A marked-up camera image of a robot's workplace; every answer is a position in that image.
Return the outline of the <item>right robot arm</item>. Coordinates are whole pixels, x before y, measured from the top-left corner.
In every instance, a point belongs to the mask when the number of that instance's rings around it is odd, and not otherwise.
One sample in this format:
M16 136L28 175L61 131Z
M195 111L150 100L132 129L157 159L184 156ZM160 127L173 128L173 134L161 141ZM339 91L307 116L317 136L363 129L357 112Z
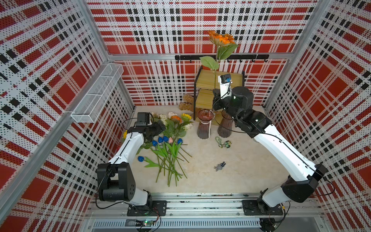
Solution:
M213 94L213 109L224 110L234 120L236 127L263 145L289 173L284 183L261 192L257 199L261 210L268 211L289 200L302 203L310 197L328 169L304 157L265 114L254 110L254 95L246 87L220 87L214 89Z

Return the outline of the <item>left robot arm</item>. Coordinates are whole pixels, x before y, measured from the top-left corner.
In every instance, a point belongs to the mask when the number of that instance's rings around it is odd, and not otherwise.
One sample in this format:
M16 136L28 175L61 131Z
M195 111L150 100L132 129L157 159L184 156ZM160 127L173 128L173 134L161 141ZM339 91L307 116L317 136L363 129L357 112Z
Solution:
M128 130L127 137L118 152L107 163L98 165L98 198L106 202L125 202L152 209L151 194L136 187L130 164L146 143L166 130L162 121L151 125L140 122Z

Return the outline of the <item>orange gerbera flower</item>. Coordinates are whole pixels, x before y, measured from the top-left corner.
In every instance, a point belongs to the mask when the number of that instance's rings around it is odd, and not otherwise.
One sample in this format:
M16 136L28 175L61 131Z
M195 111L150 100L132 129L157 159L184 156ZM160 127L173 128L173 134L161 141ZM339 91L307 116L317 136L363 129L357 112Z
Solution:
M234 37L229 34L218 34L215 31L208 31L209 40L216 46L216 56L203 56L200 58L204 67L212 70L214 74L214 88L216 87L217 71L220 67L220 61L226 60L237 49L238 45L234 41Z

